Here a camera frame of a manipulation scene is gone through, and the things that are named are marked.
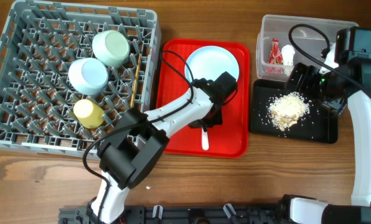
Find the white plastic fork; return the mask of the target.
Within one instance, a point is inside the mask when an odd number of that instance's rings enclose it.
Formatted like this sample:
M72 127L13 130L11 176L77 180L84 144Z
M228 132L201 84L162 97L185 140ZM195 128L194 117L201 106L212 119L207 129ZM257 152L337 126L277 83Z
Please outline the white plastic fork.
M202 129L201 140L202 140L202 149L205 150L205 151L209 150L209 148L210 148L209 135L208 135L207 130L205 130L205 129Z

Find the food scraps and rice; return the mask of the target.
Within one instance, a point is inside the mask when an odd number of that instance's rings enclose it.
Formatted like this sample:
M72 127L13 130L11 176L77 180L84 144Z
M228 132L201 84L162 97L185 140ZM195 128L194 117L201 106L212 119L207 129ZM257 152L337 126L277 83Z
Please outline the food scraps and rice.
M304 124L312 118L312 101L301 93L274 93L258 103L256 109L258 124L267 130L278 131L278 137L290 137L296 128L306 128Z

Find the white round plate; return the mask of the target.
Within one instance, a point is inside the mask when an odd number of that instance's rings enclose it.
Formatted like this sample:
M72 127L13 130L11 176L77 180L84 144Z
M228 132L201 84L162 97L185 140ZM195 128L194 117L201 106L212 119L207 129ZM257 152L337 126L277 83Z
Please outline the white round plate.
M215 81L222 73L238 80L240 69L233 54L218 46L205 46L193 51L186 60L184 75L188 81L205 78Z

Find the white tissue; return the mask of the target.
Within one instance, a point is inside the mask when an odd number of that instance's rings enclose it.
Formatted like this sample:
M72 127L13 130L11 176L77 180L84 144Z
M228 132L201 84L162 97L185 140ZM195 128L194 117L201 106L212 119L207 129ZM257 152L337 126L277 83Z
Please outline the white tissue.
M286 66L286 68L284 69L284 73L287 76L290 76L290 74L293 70L293 67L294 67L293 59L294 59L295 53L296 52L295 52L294 47L290 44L285 45L281 49L281 55L282 55L282 58L283 58L283 65Z

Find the red snack wrapper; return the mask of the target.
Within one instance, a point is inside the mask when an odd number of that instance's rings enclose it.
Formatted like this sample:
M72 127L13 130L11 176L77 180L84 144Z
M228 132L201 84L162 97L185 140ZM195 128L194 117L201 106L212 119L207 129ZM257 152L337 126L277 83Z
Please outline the red snack wrapper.
M271 50L270 57L268 60L269 66L266 68L266 71L270 74L279 74L281 69L277 65L283 65L283 56L279 48L279 40L272 39L271 41Z

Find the wooden chopstick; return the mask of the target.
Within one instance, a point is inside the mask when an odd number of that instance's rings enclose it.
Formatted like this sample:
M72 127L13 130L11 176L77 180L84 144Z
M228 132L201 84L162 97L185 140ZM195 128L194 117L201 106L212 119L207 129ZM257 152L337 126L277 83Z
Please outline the wooden chopstick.
M137 67L136 67L136 74L135 74L134 83L133 83L133 92L132 92L132 95L131 95L130 108L134 107L134 101L135 101L136 92L137 92L137 88L138 88L141 58L142 58L142 52L140 52L139 57L138 57L138 64L137 64Z

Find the yellow plastic cup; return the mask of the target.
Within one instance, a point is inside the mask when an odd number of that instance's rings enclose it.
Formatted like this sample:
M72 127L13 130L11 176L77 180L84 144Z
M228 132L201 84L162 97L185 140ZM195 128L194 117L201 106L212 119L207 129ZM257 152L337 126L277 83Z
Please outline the yellow plastic cup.
M73 107L73 113L81 125L88 129L98 128L104 122L103 109L88 99L77 101Z

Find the light green bowl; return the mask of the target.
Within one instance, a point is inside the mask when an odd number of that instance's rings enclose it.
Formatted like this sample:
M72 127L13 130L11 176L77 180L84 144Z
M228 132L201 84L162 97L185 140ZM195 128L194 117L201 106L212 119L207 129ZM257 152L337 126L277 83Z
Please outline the light green bowl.
M128 59L130 46L127 38L116 30L106 30L94 36L92 50L104 65L120 67Z

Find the light blue bowl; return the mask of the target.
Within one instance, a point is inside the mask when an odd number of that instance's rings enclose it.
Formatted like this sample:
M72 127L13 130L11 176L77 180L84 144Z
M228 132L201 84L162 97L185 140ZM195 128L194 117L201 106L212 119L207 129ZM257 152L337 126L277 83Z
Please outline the light blue bowl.
M96 95L106 88L108 71L105 65L95 58L81 58L70 65L68 78L79 93Z

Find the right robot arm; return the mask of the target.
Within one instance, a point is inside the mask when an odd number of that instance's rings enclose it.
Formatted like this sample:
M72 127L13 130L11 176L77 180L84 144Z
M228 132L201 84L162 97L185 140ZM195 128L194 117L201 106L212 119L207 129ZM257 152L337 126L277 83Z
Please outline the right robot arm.
M371 223L371 29L350 27L337 32L332 68L291 45L327 72L297 63L285 87L303 93L325 109L340 114L348 107L354 129L355 179L350 205L284 195L277 219L291 223Z

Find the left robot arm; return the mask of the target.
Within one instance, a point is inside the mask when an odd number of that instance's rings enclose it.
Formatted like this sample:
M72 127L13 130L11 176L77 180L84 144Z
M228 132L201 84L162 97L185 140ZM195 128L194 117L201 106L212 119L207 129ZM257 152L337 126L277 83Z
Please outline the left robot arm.
M127 110L114 130L92 143L101 169L92 174L102 183L98 196L88 204L90 220L117 221L129 191L149 175L171 136L189 124L204 124L215 117L236 92L236 78L224 72L216 80L190 82L186 93L158 109Z

